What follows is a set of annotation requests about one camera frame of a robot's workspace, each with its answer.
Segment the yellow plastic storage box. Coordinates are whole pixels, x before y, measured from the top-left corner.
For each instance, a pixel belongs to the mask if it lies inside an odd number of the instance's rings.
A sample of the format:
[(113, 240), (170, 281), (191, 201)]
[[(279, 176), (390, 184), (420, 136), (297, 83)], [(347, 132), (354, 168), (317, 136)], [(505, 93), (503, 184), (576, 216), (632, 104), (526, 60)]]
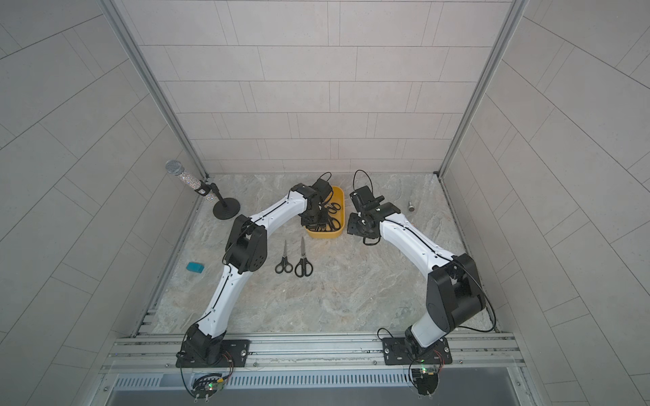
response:
[(344, 191), (338, 186), (333, 187), (329, 201), (323, 208), (323, 224), (306, 228), (313, 239), (329, 240), (342, 235), (345, 229), (345, 196)]

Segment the black bladed black scissors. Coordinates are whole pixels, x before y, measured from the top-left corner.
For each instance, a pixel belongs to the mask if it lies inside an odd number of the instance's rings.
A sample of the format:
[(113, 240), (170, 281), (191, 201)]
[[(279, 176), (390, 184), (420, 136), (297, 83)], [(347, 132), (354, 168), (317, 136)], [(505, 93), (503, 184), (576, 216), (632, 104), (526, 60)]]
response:
[(313, 274), (313, 264), (306, 257), (306, 242), (301, 238), (301, 257), (294, 267), (296, 277), (310, 277)]

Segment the small black handled scissors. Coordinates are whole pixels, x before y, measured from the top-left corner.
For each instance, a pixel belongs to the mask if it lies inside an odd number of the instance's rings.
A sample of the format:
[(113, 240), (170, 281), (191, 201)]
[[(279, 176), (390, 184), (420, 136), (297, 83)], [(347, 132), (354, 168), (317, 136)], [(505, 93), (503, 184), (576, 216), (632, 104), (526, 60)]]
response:
[(283, 273), (291, 273), (293, 272), (294, 267), (293, 265), (289, 262), (288, 259), (288, 246), (287, 246), (287, 241), (284, 242), (284, 249), (283, 249), (283, 255), (281, 257), (281, 260), (279, 264), (277, 264), (274, 268), (274, 272), (277, 274), (283, 274)]

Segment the large black handled scissors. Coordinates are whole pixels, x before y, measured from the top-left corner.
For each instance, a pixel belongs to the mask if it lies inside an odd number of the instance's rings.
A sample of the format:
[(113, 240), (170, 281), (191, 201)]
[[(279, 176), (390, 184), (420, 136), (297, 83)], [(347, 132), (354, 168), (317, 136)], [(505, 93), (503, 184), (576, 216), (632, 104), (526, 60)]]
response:
[(334, 233), (340, 231), (340, 229), (341, 229), (340, 221), (337, 218), (332, 218), (330, 216), (327, 216), (325, 220), (324, 231)]

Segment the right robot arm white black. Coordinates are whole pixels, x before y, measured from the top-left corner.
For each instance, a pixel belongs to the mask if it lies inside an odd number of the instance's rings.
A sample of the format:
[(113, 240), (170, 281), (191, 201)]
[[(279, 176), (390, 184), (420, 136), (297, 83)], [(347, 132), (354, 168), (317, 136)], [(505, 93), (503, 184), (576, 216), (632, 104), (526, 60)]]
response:
[(406, 353), (413, 360), (456, 328), (488, 308), (494, 308), (483, 291), (477, 266), (467, 254), (454, 255), (433, 243), (413, 226), (400, 209), (374, 196), (367, 186), (350, 194), (356, 209), (350, 214), (347, 233), (394, 245), (425, 277), (427, 313), (405, 331)]

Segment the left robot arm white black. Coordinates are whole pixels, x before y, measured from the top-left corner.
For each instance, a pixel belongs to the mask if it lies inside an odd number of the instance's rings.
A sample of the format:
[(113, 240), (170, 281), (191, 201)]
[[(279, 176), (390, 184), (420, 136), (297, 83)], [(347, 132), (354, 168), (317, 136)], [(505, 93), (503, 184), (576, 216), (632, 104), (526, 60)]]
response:
[(287, 196), (251, 217), (235, 218), (223, 256), (223, 273), (204, 315), (193, 323), (177, 353), (178, 368), (216, 366), (231, 313), (253, 272), (267, 260), (267, 237), (292, 218), (312, 225), (325, 208), (333, 187), (325, 179), (312, 185), (299, 183)]

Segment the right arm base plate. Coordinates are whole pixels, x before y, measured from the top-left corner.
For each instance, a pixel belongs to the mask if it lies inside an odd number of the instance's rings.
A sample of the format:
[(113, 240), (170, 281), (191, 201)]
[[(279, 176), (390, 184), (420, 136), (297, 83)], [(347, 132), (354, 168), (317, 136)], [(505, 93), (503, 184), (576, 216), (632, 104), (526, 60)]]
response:
[(423, 348), (410, 338), (381, 338), (385, 365), (451, 365), (453, 359), (446, 338), (435, 341)]

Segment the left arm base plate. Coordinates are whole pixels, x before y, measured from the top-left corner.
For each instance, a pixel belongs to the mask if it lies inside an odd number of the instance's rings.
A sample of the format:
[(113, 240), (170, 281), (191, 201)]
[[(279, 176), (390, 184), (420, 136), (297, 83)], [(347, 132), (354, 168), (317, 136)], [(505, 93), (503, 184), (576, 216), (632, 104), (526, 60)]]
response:
[(223, 340), (220, 343), (202, 346), (185, 340), (177, 353), (177, 368), (225, 368), (244, 367), (251, 341), (245, 339)]

